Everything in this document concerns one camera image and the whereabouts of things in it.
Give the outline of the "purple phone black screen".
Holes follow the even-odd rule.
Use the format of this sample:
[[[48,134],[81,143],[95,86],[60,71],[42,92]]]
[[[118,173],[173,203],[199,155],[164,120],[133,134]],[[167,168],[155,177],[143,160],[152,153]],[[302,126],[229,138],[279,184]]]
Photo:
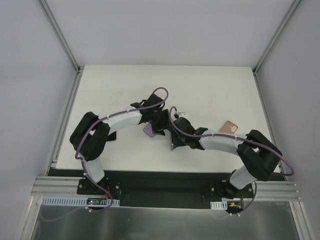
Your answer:
[[[153,138],[156,134],[153,131],[152,125],[150,123],[148,123],[144,128],[143,128],[143,132],[149,136],[150,138]]]

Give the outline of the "pink phone case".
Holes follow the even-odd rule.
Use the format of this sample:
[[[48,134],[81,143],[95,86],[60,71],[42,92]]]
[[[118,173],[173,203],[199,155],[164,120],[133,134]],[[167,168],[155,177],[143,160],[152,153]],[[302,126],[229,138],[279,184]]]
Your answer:
[[[226,120],[223,125],[219,128],[219,133],[235,134],[239,127],[230,120]]]

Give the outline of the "clear purple phone case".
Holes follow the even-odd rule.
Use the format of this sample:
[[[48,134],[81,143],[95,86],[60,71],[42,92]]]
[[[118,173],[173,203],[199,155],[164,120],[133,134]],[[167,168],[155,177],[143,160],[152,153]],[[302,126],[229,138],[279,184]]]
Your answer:
[[[164,100],[167,97],[167,92],[164,89],[158,89],[157,91],[155,91],[154,94],[157,95],[162,100]]]

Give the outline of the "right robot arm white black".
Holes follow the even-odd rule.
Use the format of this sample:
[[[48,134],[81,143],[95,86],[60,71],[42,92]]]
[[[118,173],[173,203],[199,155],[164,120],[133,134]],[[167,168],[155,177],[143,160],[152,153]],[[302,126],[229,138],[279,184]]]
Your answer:
[[[215,132],[205,127],[193,128],[184,117],[170,121],[173,148],[188,146],[197,150],[215,150],[238,156],[243,166],[234,170],[215,191],[221,197],[233,199],[255,181],[267,182],[283,156],[260,131],[247,134]]]

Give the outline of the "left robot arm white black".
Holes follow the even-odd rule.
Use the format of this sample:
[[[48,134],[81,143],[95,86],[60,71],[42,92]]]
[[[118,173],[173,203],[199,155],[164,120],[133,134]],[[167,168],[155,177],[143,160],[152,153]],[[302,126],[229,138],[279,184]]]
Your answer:
[[[100,155],[107,142],[117,139],[117,131],[146,124],[143,132],[147,136],[165,135],[165,130],[169,128],[169,112],[164,109],[168,96],[166,92],[166,96],[161,98],[153,91],[148,99],[134,102],[119,112],[104,117],[91,111],[84,114],[69,142],[75,150],[75,159],[81,163],[89,192],[95,195],[110,194]]]

